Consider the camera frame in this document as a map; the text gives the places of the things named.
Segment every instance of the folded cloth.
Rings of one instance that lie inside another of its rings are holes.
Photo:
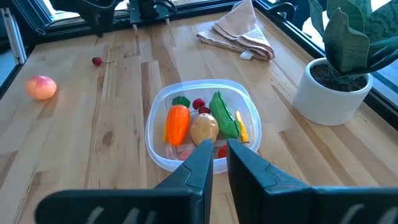
[[[204,44],[237,52],[248,51],[258,59],[275,58],[274,49],[256,24],[251,0],[235,4],[231,12],[223,16],[210,30],[199,32],[197,37]]]

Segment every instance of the wooden table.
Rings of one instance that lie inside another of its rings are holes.
[[[362,104],[345,125],[302,118],[292,98],[311,57],[261,15],[272,62],[241,60],[195,34],[222,14],[39,45],[0,101],[1,223],[33,223],[38,202],[63,189],[152,188],[169,173],[148,156],[144,125],[155,95],[172,83],[241,83],[262,121],[259,153],[312,185],[398,185],[398,132]],[[114,63],[94,67],[91,58]],[[51,100],[24,93],[48,75]],[[211,223],[238,223],[226,174],[214,176]]]

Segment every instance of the plastic container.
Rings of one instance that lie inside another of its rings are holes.
[[[262,136],[261,121],[248,91],[242,85],[230,80],[196,80],[167,86],[155,97],[145,126],[145,142],[150,157],[157,165],[163,169],[174,171],[183,162],[178,160],[178,155],[183,151],[196,149],[189,133],[179,147],[173,147],[167,141],[163,141],[164,124],[167,112],[172,106],[172,99],[176,96],[185,96],[191,101],[189,109],[192,111],[192,122],[198,114],[192,108],[192,102],[197,98],[202,98],[208,106],[216,91],[221,92],[233,116],[235,111],[241,112],[249,138],[249,143],[246,143],[245,146],[257,152]],[[218,149],[224,144],[226,144],[226,139],[223,139],[222,135],[219,134],[214,143],[214,174],[227,171],[226,158],[217,159]]]

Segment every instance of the toy peach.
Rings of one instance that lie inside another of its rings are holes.
[[[57,84],[46,76],[35,76],[26,82],[26,93],[38,100],[46,100],[54,95]]]

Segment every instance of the white pot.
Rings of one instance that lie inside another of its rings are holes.
[[[294,98],[294,106],[314,123],[327,126],[344,124],[351,119],[371,90],[373,78],[367,74],[368,83],[358,91],[331,90],[315,81],[310,74],[311,67],[323,63],[327,63],[325,58],[315,59],[307,65]]]

